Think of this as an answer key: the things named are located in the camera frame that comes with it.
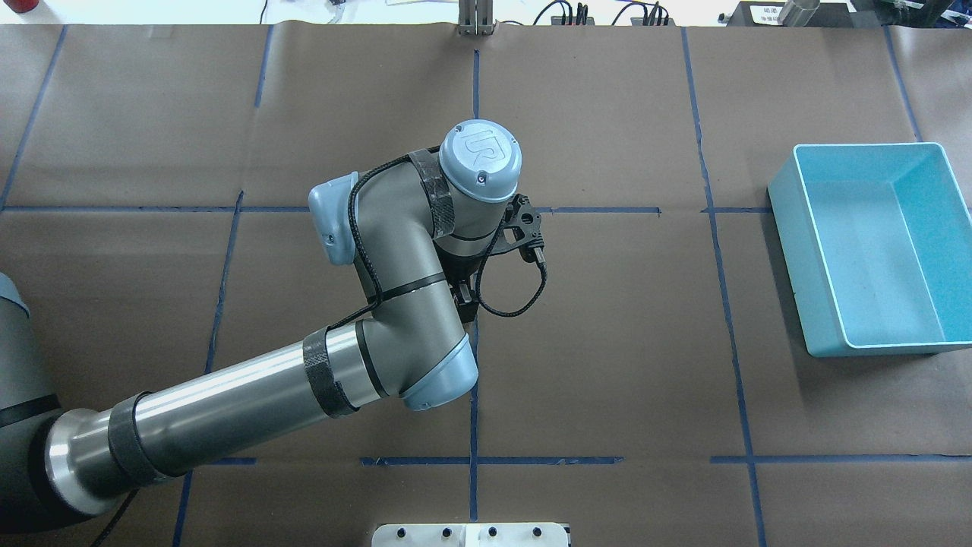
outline sticker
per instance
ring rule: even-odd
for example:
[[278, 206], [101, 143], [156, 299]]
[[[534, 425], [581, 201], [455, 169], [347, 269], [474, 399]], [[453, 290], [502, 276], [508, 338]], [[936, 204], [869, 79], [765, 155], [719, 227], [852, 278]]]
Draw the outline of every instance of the sticker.
[[780, 26], [780, 9], [776, 6], [749, 6], [752, 22]]

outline electrical cords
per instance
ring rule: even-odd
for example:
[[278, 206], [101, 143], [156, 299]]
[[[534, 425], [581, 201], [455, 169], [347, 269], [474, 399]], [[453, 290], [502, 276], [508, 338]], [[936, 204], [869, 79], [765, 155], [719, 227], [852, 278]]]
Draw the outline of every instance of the electrical cords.
[[[433, 146], [432, 148], [427, 148], [426, 150], [434, 154], [438, 152], [438, 148], [439, 148], [438, 146]], [[381, 290], [381, 281], [378, 280], [378, 272], [375, 271], [374, 265], [371, 264], [371, 260], [367, 256], [367, 251], [365, 251], [365, 244], [362, 243], [361, 232], [358, 230], [358, 214], [356, 211], [357, 209], [356, 205], [358, 203], [358, 192], [360, 192], [361, 188], [369, 180], [371, 180], [372, 177], [374, 177], [378, 173], [386, 171], [396, 165], [407, 163], [408, 161], [409, 161], [408, 156], [405, 155], [399, 158], [395, 158], [394, 160], [391, 160], [386, 164], [379, 165], [378, 167], [362, 175], [362, 177], [358, 179], [358, 182], [354, 185], [354, 187], [351, 188], [351, 193], [348, 194], [348, 225], [351, 228], [351, 237], [355, 241], [355, 249], [357, 249], [358, 256], [361, 258], [362, 266], [364, 266], [364, 270], [367, 272], [368, 279], [371, 280], [371, 287], [374, 290], [374, 301], [372, 301], [371, 304], [368, 304], [364, 308], [361, 308], [360, 310], [355, 311], [354, 313], [341, 319], [337, 323], [334, 323], [330, 327], [332, 329], [342, 327], [350, 323], [351, 321], [354, 321], [358, 317], [361, 317], [362, 315], [368, 313], [369, 311], [374, 311], [376, 308], [381, 306], [381, 303], [383, 302], [384, 295], [382, 294], [382, 290]]]
[[539, 299], [540, 293], [543, 292], [544, 287], [546, 287], [546, 280], [547, 280], [546, 262], [544, 262], [543, 259], [541, 258], [542, 255], [537, 256], [536, 252], [534, 253], [535, 258], [537, 259], [537, 268], [540, 270], [540, 285], [539, 287], [537, 287], [537, 292], [534, 293], [534, 296], [530, 299], [530, 302], [528, 302], [523, 308], [520, 308], [517, 311], [500, 311], [486, 304], [486, 301], [484, 301], [482, 297], [483, 272], [486, 270], [486, 261], [489, 259], [490, 253], [493, 252], [493, 247], [495, 247], [496, 242], [500, 240], [500, 235], [503, 233], [504, 225], [505, 225], [505, 221], [501, 220], [500, 225], [497, 227], [496, 232], [493, 234], [493, 238], [490, 240], [489, 245], [486, 247], [486, 251], [483, 254], [483, 261], [479, 263], [479, 268], [476, 270], [476, 283], [475, 283], [474, 291], [476, 295], [475, 296], [476, 301], [479, 303], [480, 306], [483, 307], [484, 310], [499, 317], [516, 317], [517, 315], [522, 315], [527, 310], [529, 310], [530, 307], [537, 301], [537, 299]]
[[614, 16], [614, 20], [610, 22], [610, 25], [611, 26], [614, 26], [617, 23], [617, 20], [620, 19], [622, 15], [624, 15], [624, 12], [626, 12], [628, 10], [628, 8], [630, 8], [632, 6], [641, 6], [642, 9], [644, 10], [644, 20], [648, 20], [648, 5], [647, 4], [643, 4], [641, 2], [629, 2], [623, 8], [621, 8], [621, 11], [618, 12], [616, 16]]
[[[664, 8], [661, 3], [655, 2], [654, 4], [648, 4], [645, 2], [628, 2], [621, 11], [617, 13], [614, 20], [610, 22], [611, 26], [615, 26], [624, 12], [632, 6], [641, 6], [643, 11], [642, 25], [643, 26], [666, 26], [669, 22], [669, 12]], [[648, 12], [648, 7], [651, 7], [651, 13]]]
[[115, 516], [112, 517], [112, 520], [108, 521], [108, 524], [105, 525], [105, 528], [101, 531], [101, 533], [98, 534], [98, 536], [94, 538], [94, 541], [91, 542], [91, 547], [99, 547], [102, 543], [104, 543], [105, 539], [108, 539], [108, 535], [113, 529], [115, 529], [115, 525], [118, 524], [122, 519], [122, 515], [124, 515], [124, 512], [126, 509], [128, 509], [128, 506], [131, 505], [131, 500], [135, 498], [137, 493], [138, 489], [128, 493], [128, 497], [126, 497], [121, 503], [119, 510], [115, 512]]
[[577, 18], [573, 20], [573, 24], [581, 25], [587, 24], [587, 10], [590, 8], [587, 4], [581, 4], [577, 2]]
[[543, 17], [543, 14], [546, 13], [546, 11], [552, 8], [555, 4], [560, 4], [560, 9], [567, 11], [565, 14], [561, 16], [560, 19], [561, 24], [567, 24], [568, 21], [573, 20], [573, 6], [571, 6], [571, 3], [568, 2], [567, 0], [553, 0], [553, 2], [550, 2], [549, 4], [546, 5], [545, 8], [540, 10], [540, 13], [537, 14], [537, 18], [534, 19], [534, 24], [537, 24], [540, 21], [540, 18]]
[[[263, 0], [263, 9], [260, 10], [260, 24], [263, 24], [263, 16], [266, 15], [266, 6], [270, 3], [270, 0]], [[341, 18], [344, 17], [344, 5], [346, 2], [341, 2], [335, 7], [334, 17], [330, 18], [325, 24], [338, 24], [341, 22]]]

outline light blue joint cap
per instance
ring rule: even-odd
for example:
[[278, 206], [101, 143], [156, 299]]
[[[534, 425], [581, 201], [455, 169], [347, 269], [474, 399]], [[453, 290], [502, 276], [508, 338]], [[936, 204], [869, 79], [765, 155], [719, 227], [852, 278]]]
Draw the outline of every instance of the light blue joint cap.
[[516, 137], [500, 124], [468, 120], [445, 135], [438, 161], [449, 182], [463, 194], [497, 203], [516, 194], [523, 155]]
[[27, 309], [27, 304], [25, 304], [20, 297], [20, 293], [17, 292], [17, 286], [14, 282], [0, 272], [0, 298], [9, 300], [14, 304], [23, 308], [23, 312], [30, 316], [30, 310]]
[[472, 355], [469, 335], [465, 335], [422, 380], [406, 389], [401, 398], [410, 410], [433, 409], [463, 395], [478, 379], [476, 358]]
[[328, 253], [328, 260], [335, 266], [346, 266], [355, 261], [355, 240], [348, 223], [348, 198], [355, 184], [358, 184], [357, 171], [315, 186], [307, 196], [317, 235]]

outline blue plastic bin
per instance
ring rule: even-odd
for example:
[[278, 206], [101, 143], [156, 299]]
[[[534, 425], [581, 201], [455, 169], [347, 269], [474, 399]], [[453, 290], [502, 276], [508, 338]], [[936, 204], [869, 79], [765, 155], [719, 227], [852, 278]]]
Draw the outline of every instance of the blue plastic bin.
[[972, 220], [939, 144], [801, 144], [770, 201], [811, 355], [972, 347]]

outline table surface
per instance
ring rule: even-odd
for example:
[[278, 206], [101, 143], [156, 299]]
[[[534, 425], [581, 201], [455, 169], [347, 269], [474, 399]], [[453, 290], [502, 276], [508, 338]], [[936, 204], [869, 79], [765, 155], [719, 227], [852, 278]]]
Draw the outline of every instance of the table surface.
[[[577, 545], [972, 536], [972, 352], [807, 354], [766, 187], [809, 142], [941, 142], [972, 199], [972, 35], [891, 29], [0, 27], [0, 271], [66, 408], [363, 302], [309, 188], [508, 127], [550, 282], [482, 315], [471, 395], [383, 401], [141, 492], [109, 541], [366, 545], [555, 521]], [[484, 290], [535, 287], [516, 259]], [[109, 517], [5, 537], [86, 544]]]

